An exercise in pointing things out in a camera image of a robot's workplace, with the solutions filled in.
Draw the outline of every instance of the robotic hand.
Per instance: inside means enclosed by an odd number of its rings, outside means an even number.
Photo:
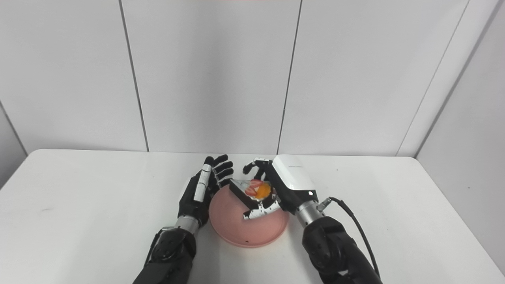
[[[281,209],[300,221],[304,228],[302,245],[324,284],[382,284],[375,258],[352,211],[336,198],[327,198],[319,204],[315,186],[296,157],[256,158],[244,167],[244,174],[248,174],[254,166],[258,167],[255,179],[261,179],[265,174],[264,180],[269,180],[275,189]],[[324,214],[324,208],[331,201],[336,201],[358,226],[375,270],[343,225]]]
[[[179,201],[174,227],[163,227],[153,239],[144,268],[133,284],[184,284],[196,254],[196,233],[209,220],[214,194],[230,182],[233,163],[227,155],[207,157]]]

